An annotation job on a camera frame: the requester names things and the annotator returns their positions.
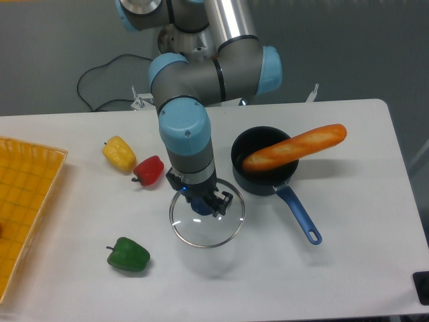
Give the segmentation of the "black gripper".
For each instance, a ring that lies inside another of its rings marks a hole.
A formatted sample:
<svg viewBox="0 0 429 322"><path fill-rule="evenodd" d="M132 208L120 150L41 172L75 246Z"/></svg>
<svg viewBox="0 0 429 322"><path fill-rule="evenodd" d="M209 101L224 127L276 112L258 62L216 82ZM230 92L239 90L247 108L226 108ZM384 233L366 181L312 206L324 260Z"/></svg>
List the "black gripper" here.
<svg viewBox="0 0 429 322"><path fill-rule="evenodd" d="M171 168L166 178L175 191L180 191L184 195L187 203L191 203L193 199L201 199L207 205L211 205L213 216L225 215L233 200L231 193L218 190L215 170L211 170L208 176L202 172L181 173Z"/></svg>

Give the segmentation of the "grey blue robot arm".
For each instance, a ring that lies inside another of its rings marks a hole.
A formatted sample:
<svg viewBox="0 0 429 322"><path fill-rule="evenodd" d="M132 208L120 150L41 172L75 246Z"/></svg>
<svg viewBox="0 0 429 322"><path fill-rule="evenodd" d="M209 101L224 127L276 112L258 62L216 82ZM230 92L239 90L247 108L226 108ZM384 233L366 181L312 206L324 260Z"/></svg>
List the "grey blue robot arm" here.
<svg viewBox="0 0 429 322"><path fill-rule="evenodd" d="M206 106L276 90L282 63L276 49L261 45L246 1L118 1L129 30L171 26L202 36L205 59L174 48L155 58L148 83L171 169L167 179L188 202L200 200L224 215L232 195L217 188Z"/></svg>

